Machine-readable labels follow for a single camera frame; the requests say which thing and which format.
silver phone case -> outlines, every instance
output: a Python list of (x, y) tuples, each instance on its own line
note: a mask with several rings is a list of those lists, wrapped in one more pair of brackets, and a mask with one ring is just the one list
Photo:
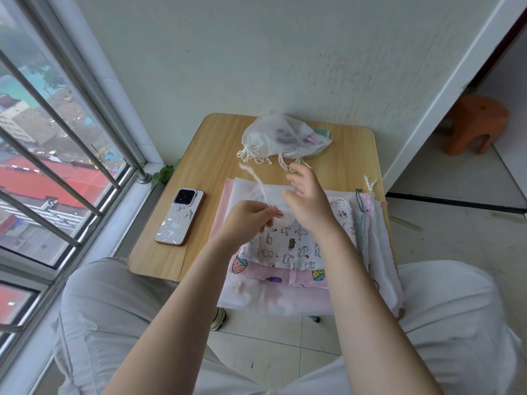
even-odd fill
[[(193, 188), (182, 188), (182, 190), (194, 190)], [(190, 205), (172, 203), (167, 215), (161, 223), (155, 241), (168, 245), (183, 245), (192, 224), (192, 220), (203, 199), (204, 192), (195, 190), (196, 195)]]

sneaker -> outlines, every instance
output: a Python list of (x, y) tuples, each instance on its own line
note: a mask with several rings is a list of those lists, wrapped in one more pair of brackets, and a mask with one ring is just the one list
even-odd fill
[(212, 324), (210, 325), (210, 331), (218, 331), (227, 318), (227, 313), (225, 313), (225, 309), (222, 307), (217, 308), (216, 317), (212, 321)]

window sill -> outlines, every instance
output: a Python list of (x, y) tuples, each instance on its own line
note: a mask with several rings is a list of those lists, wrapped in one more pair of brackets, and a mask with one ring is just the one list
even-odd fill
[[(162, 166), (161, 164), (147, 163), (144, 166), (144, 170), (153, 174), (159, 171)], [(116, 256), (128, 254), (124, 248), (127, 246), (131, 248), (135, 242), (133, 236), (137, 236), (137, 233), (129, 233), (128, 231), (138, 217), (138, 213), (151, 191), (150, 184), (135, 182), (130, 186), (88, 252), (84, 255), (79, 266), (96, 259), (113, 256), (116, 253)], [(37, 383), (44, 369), (49, 365), (48, 362), (53, 355), (55, 333), (52, 329), (52, 323), (58, 316), (60, 303), (61, 295), (59, 294), (4, 376), (2, 382), (0, 382), (0, 393), (29, 394), (32, 391), (33, 386)]]

tabletop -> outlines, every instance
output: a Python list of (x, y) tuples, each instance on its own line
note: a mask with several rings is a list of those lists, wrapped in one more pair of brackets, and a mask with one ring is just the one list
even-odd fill
[[(255, 118), (211, 114), (203, 120), (128, 256), (128, 268), (132, 272), (173, 281), (183, 279), (209, 239), (225, 180), (235, 177), (253, 179), (239, 168), (240, 159), (236, 153), (243, 149), (241, 136)], [(367, 192), (364, 176), (369, 176), (371, 182), (378, 180), (374, 187), (375, 198), (383, 201), (384, 190), (373, 133), (365, 127), (306, 123), (313, 128), (331, 131), (332, 143), (320, 155), (306, 158), (322, 188), (347, 192), (361, 188)], [(258, 165), (253, 159), (248, 164), (264, 183), (289, 185), (278, 157), (274, 155), (270, 159), (272, 165)], [(180, 188), (195, 188), (205, 193), (187, 241), (183, 246), (156, 243), (155, 234)], [(383, 203), (383, 213), (390, 233), (386, 203)]]

hand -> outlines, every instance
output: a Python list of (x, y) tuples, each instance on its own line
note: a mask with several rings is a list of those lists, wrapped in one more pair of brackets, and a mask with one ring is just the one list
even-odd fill
[(251, 241), (265, 226), (273, 226), (273, 218), (284, 216), (275, 206), (258, 201), (240, 201), (230, 211), (227, 219), (218, 231), (222, 240), (239, 248)]
[(306, 165), (292, 163), (290, 166), (301, 174), (301, 176), (296, 174), (286, 176), (297, 192), (295, 194), (291, 190), (284, 190), (282, 196), (291, 207), (298, 222), (314, 236), (325, 232), (334, 224), (338, 225), (315, 172)]

